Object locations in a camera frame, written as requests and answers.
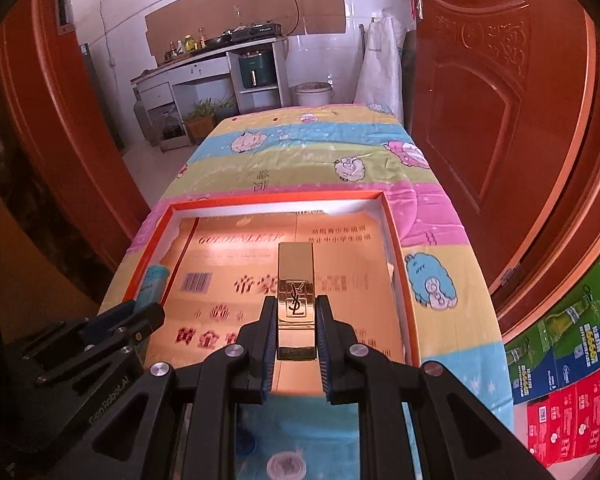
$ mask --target green air fryer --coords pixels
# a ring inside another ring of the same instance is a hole
[[[276,65],[273,51],[249,52],[240,56],[240,75],[245,88],[276,84]]]

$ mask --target beer bottle image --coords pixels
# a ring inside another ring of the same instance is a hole
[[[584,294],[578,301],[571,304],[563,311],[549,314],[544,318],[546,332],[552,345],[560,341],[562,335],[575,325],[588,309],[591,309],[595,316],[598,316],[599,306],[600,300],[594,300],[590,286],[585,285]]]
[[[507,366],[517,363],[527,354],[529,357],[531,357],[533,353],[534,352],[531,349],[531,344],[529,343],[529,338],[525,337],[525,340],[520,346],[516,346],[515,348],[509,349],[505,352],[507,355]]]

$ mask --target green beer box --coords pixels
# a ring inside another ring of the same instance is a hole
[[[515,404],[600,368],[600,259],[545,316],[507,343],[505,352]]]

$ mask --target barcode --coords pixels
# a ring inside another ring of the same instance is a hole
[[[206,290],[209,288],[209,282],[211,281],[211,272],[188,272],[182,287],[180,290],[183,292],[199,292],[206,294]]]

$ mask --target potted plant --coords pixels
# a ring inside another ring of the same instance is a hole
[[[206,139],[216,127],[216,106],[211,99],[200,101],[193,111],[184,118],[189,137],[193,142],[199,144]]]
[[[221,123],[222,120],[239,115],[238,103],[235,101],[235,94],[227,99],[216,101],[216,120]]]

